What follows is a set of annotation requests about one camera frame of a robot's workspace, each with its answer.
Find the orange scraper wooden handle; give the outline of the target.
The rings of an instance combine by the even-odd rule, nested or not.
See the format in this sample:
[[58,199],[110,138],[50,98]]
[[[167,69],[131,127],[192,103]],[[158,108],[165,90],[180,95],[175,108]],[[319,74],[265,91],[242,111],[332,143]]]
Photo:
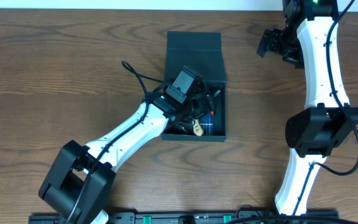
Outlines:
[[200,125],[200,122],[198,119],[193,120],[193,132],[196,136],[202,136],[203,135],[203,128]]

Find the small black claw hammer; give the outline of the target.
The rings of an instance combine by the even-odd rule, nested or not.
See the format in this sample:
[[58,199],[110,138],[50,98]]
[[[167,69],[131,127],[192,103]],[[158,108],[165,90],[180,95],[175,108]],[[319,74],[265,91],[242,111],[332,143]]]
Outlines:
[[[218,104],[218,97],[221,94],[221,90],[217,90],[213,93],[213,95],[216,98],[216,108],[217,108],[217,104]],[[193,132],[193,121],[192,122],[178,122],[178,127],[179,130],[182,131],[185,134],[188,135],[192,135],[195,136],[194,132]]]

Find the precision screwdriver set case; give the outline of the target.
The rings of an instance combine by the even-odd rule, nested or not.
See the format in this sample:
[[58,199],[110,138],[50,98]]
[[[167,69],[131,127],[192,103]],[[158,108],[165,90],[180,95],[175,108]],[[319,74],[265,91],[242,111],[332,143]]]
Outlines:
[[209,112],[198,119],[203,136],[214,136],[214,112]]

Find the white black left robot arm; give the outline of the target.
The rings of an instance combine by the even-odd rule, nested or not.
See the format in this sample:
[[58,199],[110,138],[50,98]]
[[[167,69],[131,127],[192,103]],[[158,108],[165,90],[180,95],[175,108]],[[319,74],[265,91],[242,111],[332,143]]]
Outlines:
[[168,126],[194,125],[215,109],[220,94],[198,82],[190,86],[165,82],[146,91],[135,113],[109,133],[85,145],[74,140],[66,143],[46,175],[39,197],[64,223],[107,223],[104,208],[120,166]]

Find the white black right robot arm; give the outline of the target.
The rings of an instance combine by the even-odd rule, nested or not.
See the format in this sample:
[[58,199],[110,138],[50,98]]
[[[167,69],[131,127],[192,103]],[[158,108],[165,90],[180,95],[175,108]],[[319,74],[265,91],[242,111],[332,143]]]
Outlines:
[[290,158],[274,199],[279,214],[302,216],[320,169],[338,176],[358,169],[358,153],[349,171],[325,165],[350,133],[358,150],[358,107],[351,106],[346,94],[337,51],[337,29],[347,11],[339,11],[336,0],[283,0],[282,6],[285,28],[266,30],[257,54],[273,52],[305,71],[305,108],[286,123]]

